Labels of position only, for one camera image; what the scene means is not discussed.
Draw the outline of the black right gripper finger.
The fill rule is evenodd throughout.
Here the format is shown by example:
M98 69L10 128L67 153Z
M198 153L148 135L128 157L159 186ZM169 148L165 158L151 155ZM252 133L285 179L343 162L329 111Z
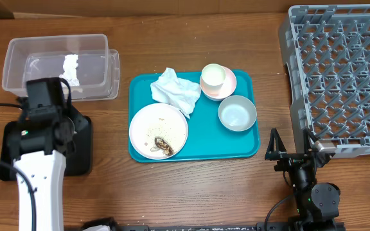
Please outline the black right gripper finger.
M267 147L266 155L279 155L286 153L285 145L276 128L270 131L270 140Z
M320 144L319 139L310 131L309 128L303 130L304 138L304 152L305 153L317 153L319 152L318 146Z

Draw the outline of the white napkin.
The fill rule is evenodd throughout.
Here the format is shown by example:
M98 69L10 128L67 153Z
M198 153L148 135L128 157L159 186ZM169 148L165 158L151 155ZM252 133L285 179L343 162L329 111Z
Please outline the white napkin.
M202 91L198 83L178 78L175 70L170 67L150 84L150 89L153 100L177 108L187 119L193 113Z

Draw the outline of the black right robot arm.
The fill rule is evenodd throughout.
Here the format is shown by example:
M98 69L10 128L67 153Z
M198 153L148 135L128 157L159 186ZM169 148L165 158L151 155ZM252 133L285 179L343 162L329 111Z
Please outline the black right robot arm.
M273 128L265 154L265 160L275 161L274 171L282 172L292 194L276 203L268 212L264 230L345 230L337 223L339 216L340 189L332 183L319 183L317 170L324 167L335 155L327 144L322 143L309 129L303 130L304 151L288 153L278 131ZM297 215L284 223L270 223L270 215L284 202L295 200Z

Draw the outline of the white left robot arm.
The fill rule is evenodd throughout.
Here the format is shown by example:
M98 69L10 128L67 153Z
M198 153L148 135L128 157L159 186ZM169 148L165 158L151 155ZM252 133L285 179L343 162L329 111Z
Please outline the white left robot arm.
M7 136L19 190L20 230L63 230L66 158L92 151L91 120L65 95L63 78L27 81L22 114Z

